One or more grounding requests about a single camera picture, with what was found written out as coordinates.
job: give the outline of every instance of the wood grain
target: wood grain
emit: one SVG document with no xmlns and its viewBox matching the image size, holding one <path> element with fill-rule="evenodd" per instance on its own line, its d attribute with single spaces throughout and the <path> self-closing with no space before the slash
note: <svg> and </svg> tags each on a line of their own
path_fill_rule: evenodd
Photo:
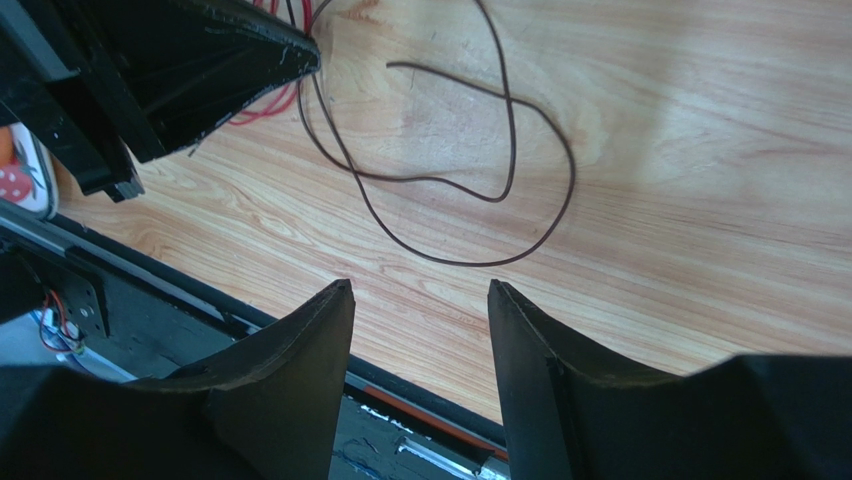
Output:
<svg viewBox="0 0 852 480">
<path fill-rule="evenodd" d="M 351 278 L 352 351 L 500 419 L 486 319 L 491 278 L 619 352 L 688 373 L 736 352 L 852 350 L 852 3 L 497 0 L 514 95 L 557 119 L 579 163 L 565 220 L 527 260 L 459 269 L 407 254 L 295 111 L 225 126 L 192 158 L 140 167 L 113 205 L 63 189 L 62 213 L 284 315 Z M 414 60 L 499 85 L 470 1 L 335 0 L 316 30 L 322 85 L 362 168 L 441 173 L 489 194 L 508 160 L 505 106 Z M 320 138 L 333 152 L 318 107 Z M 490 260 L 533 242 L 568 179 L 556 140 L 519 109 L 510 198 L 370 183 L 399 235 Z"/>
</svg>

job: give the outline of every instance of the black cable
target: black cable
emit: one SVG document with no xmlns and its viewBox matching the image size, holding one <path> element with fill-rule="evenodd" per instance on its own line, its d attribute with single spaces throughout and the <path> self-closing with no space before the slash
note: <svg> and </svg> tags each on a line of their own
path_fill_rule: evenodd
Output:
<svg viewBox="0 0 852 480">
<path fill-rule="evenodd" d="M 322 2 L 322 4 L 320 4 L 320 6 L 317 8 L 316 12 L 314 13 L 314 17 L 313 17 L 313 21 L 311 22 L 311 25 L 308 25 L 305 28 L 305 31 L 307 33 L 310 33 L 311 27 L 313 27 L 313 25 L 316 23 L 317 19 L 320 17 L 320 15 L 325 10 L 325 8 L 328 6 L 328 4 L 331 3 L 331 1 L 332 0 L 324 0 Z M 320 104 L 320 108 L 323 112 L 323 116 L 325 117 L 326 122 L 328 123 L 329 130 L 331 130 L 331 134 L 334 137 L 335 142 L 337 143 L 338 147 L 340 148 L 341 153 L 343 154 L 344 159 L 346 160 L 346 164 L 344 164 L 340 160 L 334 158 L 328 152 L 328 150 L 325 149 L 325 147 L 319 141 L 315 132 L 311 128 L 309 122 L 307 121 L 307 117 L 305 115 L 305 110 L 304 110 L 304 105 L 302 103 L 302 81 L 301 80 L 299 80 L 299 83 L 297 85 L 298 107 L 299 107 L 299 117 L 302 121 L 302 126 L 305 128 L 305 132 L 308 134 L 308 137 L 311 139 L 311 141 L 314 143 L 314 145 L 317 147 L 317 149 L 320 151 L 320 153 L 326 159 L 331 161 L 338 168 L 341 168 L 343 170 L 346 170 L 346 171 L 349 171 L 349 172 L 352 173 L 352 175 L 355 178 L 355 182 L 358 184 L 358 189 L 361 192 L 361 197 L 364 199 L 364 204 L 366 205 L 367 210 L 370 211 L 370 214 L 373 216 L 373 219 L 376 221 L 376 223 L 379 225 L 379 227 L 385 232 L 385 234 L 391 240 L 396 242 L 400 247 L 404 248 L 405 250 L 413 253 L 414 255 L 417 255 L 418 257 L 424 258 L 426 260 L 430 260 L 432 262 L 440 263 L 440 264 L 443 264 L 443 265 L 452 265 L 452 266 L 458 266 L 458 267 L 497 267 L 497 266 L 506 265 L 506 264 L 509 264 L 509 263 L 512 263 L 512 262 L 516 262 L 518 260 L 521 260 L 521 259 L 529 256 L 530 254 L 535 252 L 539 247 L 541 247 L 541 245 L 543 245 L 544 242 L 546 242 L 547 239 L 550 237 L 550 235 L 556 230 L 556 227 L 559 225 L 559 222 L 562 220 L 562 217 L 565 216 L 565 212 L 568 209 L 568 204 L 571 202 L 571 196 L 574 193 L 574 185 L 575 185 L 577 168 L 576 168 L 576 162 L 574 160 L 574 153 L 571 150 L 571 146 L 568 143 L 568 139 L 565 137 L 565 135 L 562 133 L 562 131 L 559 129 L 559 127 L 556 125 L 556 123 L 553 120 L 551 120 L 550 117 L 548 117 L 547 114 L 542 109 L 540 109 L 538 106 L 536 106 L 536 105 L 534 105 L 530 102 L 527 102 L 525 100 L 520 100 L 520 99 L 517 99 L 517 98 L 514 98 L 514 97 L 511 96 L 511 93 L 509 91 L 509 77 L 508 77 L 508 73 L 507 73 L 507 69 L 506 69 L 506 60 L 505 60 L 505 56 L 503 54 L 503 48 L 500 44 L 500 37 L 497 34 L 497 30 L 495 29 L 494 24 L 491 21 L 491 17 L 488 15 L 488 11 L 486 10 L 485 5 L 483 5 L 482 0 L 473 0 L 473 1 L 477 5 L 477 7 L 479 8 L 479 11 L 482 13 L 483 17 L 485 18 L 485 21 L 488 24 L 489 30 L 491 32 L 491 37 L 494 40 L 494 45 L 497 48 L 497 56 L 498 56 L 498 59 L 499 59 L 499 62 L 500 62 L 500 74 L 501 74 L 501 80 L 502 80 L 502 84 L 503 84 L 503 92 L 502 93 L 495 92 L 495 91 L 490 90 L 490 89 L 485 88 L 485 87 L 481 87 L 479 85 L 473 84 L 473 83 L 468 82 L 468 81 L 466 81 L 462 78 L 459 78 L 459 77 L 456 77 L 456 76 L 451 75 L 449 73 L 437 70 L 435 68 L 432 68 L 432 67 L 429 67 L 429 66 L 426 66 L 426 65 L 413 63 L 413 62 L 401 62 L 401 61 L 400 62 L 389 62 L 389 63 L 386 64 L 386 67 L 387 68 L 411 68 L 411 69 L 415 69 L 415 70 L 420 70 L 422 72 L 429 73 L 429 74 L 432 74 L 432 75 L 436 75 L 436 76 L 439 76 L 439 77 L 444 78 L 446 80 L 458 83 L 462 86 L 465 86 L 465 87 L 470 88 L 472 90 L 475 90 L 477 92 L 484 93 L 486 95 L 491 95 L 491 96 L 496 97 L 496 98 L 501 98 L 501 99 L 504 99 L 506 101 L 506 112 L 507 112 L 507 118 L 508 118 L 508 121 L 509 121 L 509 143 L 510 143 L 509 174 L 508 174 L 508 177 L 506 179 L 506 185 L 503 189 L 503 193 L 501 193 L 499 196 L 488 197 L 488 196 L 482 195 L 478 192 L 475 192 L 475 191 L 473 191 L 473 190 L 471 190 L 471 189 L 469 189 L 469 188 L 467 188 L 463 185 L 460 185 L 456 182 L 453 182 L 451 180 L 447 180 L 447 179 L 441 178 L 441 177 L 433 177 L 433 176 L 398 177 L 398 176 L 381 175 L 381 174 L 377 174 L 377 173 L 370 173 L 370 172 L 358 170 L 355 166 L 355 161 L 352 158 L 352 155 L 349 153 L 349 150 L 346 148 L 346 145 L 343 142 L 343 139 L 341 138 L 340 133 L 337 130 L 337 126 L 335 125 L 334 121 L 331 119 L 331 115 L 329 114 L 328 107 L 326 106 L 325 100 L 324 100 L 323 95 L 320 91 L 319 81 L 317 80 L 316 74 L 312 74 L 311 79 L 312 79 L 313 84 L 314 84 L 314 89 L 316 90 L 317 100 L 319 100 L 319 104 Z M 458 189 L 458 190 L 460 190 L 464 193 L 467 193 L 468 195 L 476 197 L 480 200 L 490 202 L 490 203 L 499 203 L 499 202 L 503 201 L 509 195 L 509 191 L 512 188 L 512 185 L 513 185 L 513 182 L 514 182 L 514 177 L 515 177 L 515 166 L 516 166 L 516 161 L 517 161 L 517 135 L 516 135 L 516 129 L 515 129 L 515 114 L 514 114 L 514 108 L 513 108 L 513 104 L 515 104 L 515 103 L 536 111 L 542 117 L 542 119 L 544 119 L 544 121 L 548 124 L 548 126 L 550 126 L 550 128 L 553 130 L 553 133 L 556 134 L 557 138 L 559 138 L 559 141 L 562 143 L 562 146 L 565 149 L 565 153 L 566 153 L 567 158 L 568 158 L 568 165 L 569 165 L 569 169 L 570 169 L 570 173 L 571 173 L 571 178 L 570 178 L 569 184 L 568 184 L 568 190 L 567 190 L 567 193 L 565 195 L 565 200 L 562 203 L 562 207 L 560 208 L 559 213 L 554 218 L 553 223 L 551 223 L 551 225 L 547 228 L 547 230 L 539 238 L 539 240 L 535 244 L 533 244 L 531 247 L 529 247 L 527 250 L 524 250 L 523 252 L 521 252 L 517 255 L 514 255 L 514 256 L 511 256 L 511 257 L 508 257 L 508 258 L 504 258 L 502 260 L 495 260 L 495 261 L 490 261 L 490 262 L 467 262 L 467 261 L 452 260 L 452 259 L 446 259 L 446 258 L 441 258 L 441 257 L 429 255 L 427 253 L 424 253 L 424 252 L 412 247 L 411 245 L 408 245 L 402 239 L 397 237 L 390 230 L 390 228 L 388 228 L 388 226 L 384 223 L 384 221 L 382 221 L 381 217 L 376 212 L 375 208 L 373 207 L 372 202 L 369 199 L 369 196 L 367 195 L 367 191 L 364 188 L 364 184 L 361 180 L 361 177 L 369 178 L 369 179 L 377 180 L 377 181 L 382 181 L 382 182 L 392 182 L 392 183 L 411 183 L 411 182 L 420 182 L 420 181 L 438 182 L 438 183 L 443 183 L 445 185 L 449 185 L 450 187 L 456 188 L 456 189 Z"/>
</svg>

